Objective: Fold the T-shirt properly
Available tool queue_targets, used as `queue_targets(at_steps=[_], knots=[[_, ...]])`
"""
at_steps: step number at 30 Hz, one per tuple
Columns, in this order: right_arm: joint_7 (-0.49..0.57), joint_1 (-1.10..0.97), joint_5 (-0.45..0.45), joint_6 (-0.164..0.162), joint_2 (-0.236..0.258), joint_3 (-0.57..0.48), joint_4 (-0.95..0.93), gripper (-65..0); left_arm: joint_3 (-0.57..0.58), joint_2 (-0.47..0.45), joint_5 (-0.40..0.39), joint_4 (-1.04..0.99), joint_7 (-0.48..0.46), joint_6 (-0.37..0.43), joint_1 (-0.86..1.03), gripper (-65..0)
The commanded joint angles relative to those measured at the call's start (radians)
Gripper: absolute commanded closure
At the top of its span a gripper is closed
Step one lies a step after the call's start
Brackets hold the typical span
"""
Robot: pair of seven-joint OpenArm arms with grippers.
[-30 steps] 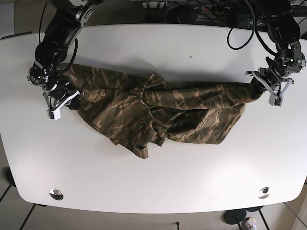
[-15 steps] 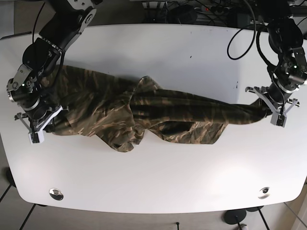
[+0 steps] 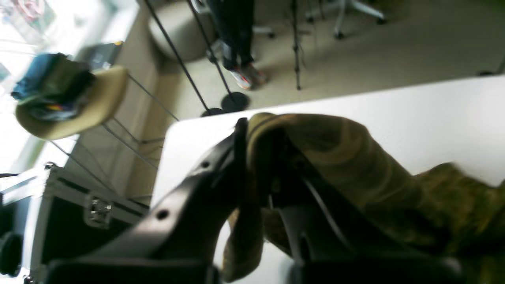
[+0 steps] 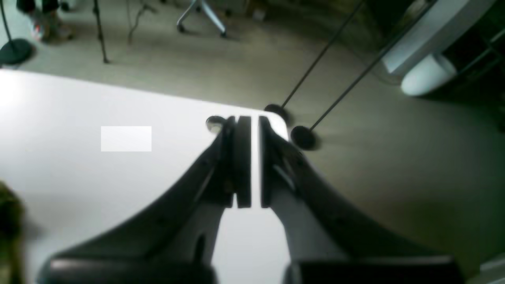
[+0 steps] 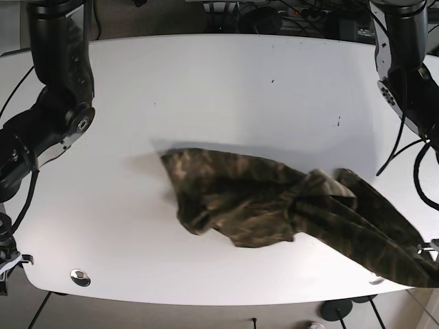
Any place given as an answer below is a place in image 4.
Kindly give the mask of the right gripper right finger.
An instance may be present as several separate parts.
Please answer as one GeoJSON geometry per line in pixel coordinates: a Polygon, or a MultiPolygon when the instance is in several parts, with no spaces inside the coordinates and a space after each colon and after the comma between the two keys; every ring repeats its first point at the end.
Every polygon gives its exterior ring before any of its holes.
{"type": "Polygon", "coordinates": [[[451,255],[366,216],[319,175],[267,117],[258,121],[260,202],[280,220],[290,263],[285,284],[463,284],[451,255]]]}

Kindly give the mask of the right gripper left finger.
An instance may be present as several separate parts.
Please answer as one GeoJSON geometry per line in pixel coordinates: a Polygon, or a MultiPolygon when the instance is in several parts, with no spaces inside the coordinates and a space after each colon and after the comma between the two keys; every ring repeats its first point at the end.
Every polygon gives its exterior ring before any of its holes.
{"type": "Polygon", "coordinates": [[[215,284],[221,217],[251,207],[251,118],[229,117],[165,193],[111,230],[50,257],[39,284],[215,284]]]}

